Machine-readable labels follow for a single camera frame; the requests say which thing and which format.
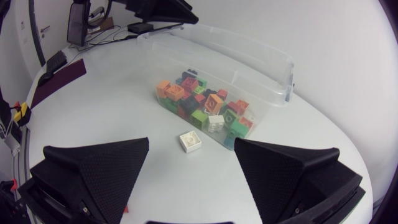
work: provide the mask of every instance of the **computer monitor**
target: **computer monitor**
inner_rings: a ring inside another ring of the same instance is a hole
[[[119,223],[148,150],[147,138],[46,146],[45,159],[18,191],[44,223]]]
[[[339,223],[364,195],[337,148],[313,150],[236,138],[235,153],[263,223]]]
[[[90,11],[90,3],[87,4],[88,7],[84,4],[73,3],[69,12],[67,42],[80,47],[85,45],[87,35],[87,28],[83,24],[83,11],[86,11],[86,15]]]

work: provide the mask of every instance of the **white lego brick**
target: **white lego brick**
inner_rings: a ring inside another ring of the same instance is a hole
[[[207,109],[205,109],[203,112],[207,115],[214,115],[214,114],[210,113]]]
[[[186,153],[199,149],[201,146],[201,141],[195,131],[180,135],[180,143]]]
[[[210,133],[220,132],[224,127],[224,116],[223,115],[212,115],[208,117],[209,126],[207,131]]]

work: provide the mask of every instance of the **white wall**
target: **white wall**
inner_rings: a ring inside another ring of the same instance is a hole
[[[12,106],[23,102],[29,92],[32,79],[24,63],[17,37],[15,20],[16,1],[11,1],[1,27],[0,34],[0,87],[3,98]],[[0,141],[0,181],[12,178],[12,156],[10,149]]]
[[[42,67],[37,56],[35,44],[33,42],[32,30],[30,28],[29,19],[29,3],[28,0],[15,1],[15,23],[19,45],[23,52],[22,56],[28,69],[29,75],[33,80],[37,72]]]
[[[374,201],[386,193],[398,163],[398,46],[377,0],[188,2],[199,23],[293,56],[294,91],[358,148]]]

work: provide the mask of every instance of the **red object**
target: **red object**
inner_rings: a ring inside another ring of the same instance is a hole
[[[197,94],[194,96],[197,102],[199,103],[200,107],[202,107],[205,104],[206,97],[203,96],[202,94]]]
[[[80,59],[77,62],[59,70],[47,83],[36,88],[30,108],[33,109],[48,96],[55,93],[57,90],[61,89],[75,79],[81,77],[86,72],[87,71],[83,59]]]
[[[241,114],[240,115],[244,114],[244,111],[249,106],[249,103],[244,101],[244,100],[238,100],[236,102],[236,104],[241,108]]]
[[[199,85],[199,82],[196,78],[188,77],[181,83],[182,88],[189,92],[193,92],[195,88]]]
[[[220,97],[221,99],[225,100],[227,94],[228,94],[228,92],[226,90],[218,90],[217,96]]]
[[[18,188],[17,180],[13,179],[12,181],[14,182],[14,185],[11,187],[11,190],[17,190]]]
[[[185,91],[185,92],[184,92],[184,96],[181,97],[181,99],[186,100],[186,99],[187,99],[188,97],[190,97],[190,96],[191,96],[191,93],[188,92],[188,91]]]
[[[245,125],[246,127],[248,127],[249,129],[251,128],[251,126],[253,125],[253,123],[251,121],[249,121],[248,119],[246,119],[245,117],[242,117],[239,120],[239,123]]]
[[[227,109],[231,109],[232,111],[234,111],[236,114],[242,115],[242,108],[240,108],[236,103],[229,102],[226,105],[226,107],[227,107]]]
[[[180,105],[177,105],[177,114],[183,119],[187,118],[187,115],[185,114],[185,111],[181,108]]]

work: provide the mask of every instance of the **door handle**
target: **door handle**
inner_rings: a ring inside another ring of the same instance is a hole
[[[48,28],[50,28],[50,26],[46,26],[43,29],[40,29],[40,32],[44,32],[45,30],[47,30]]]

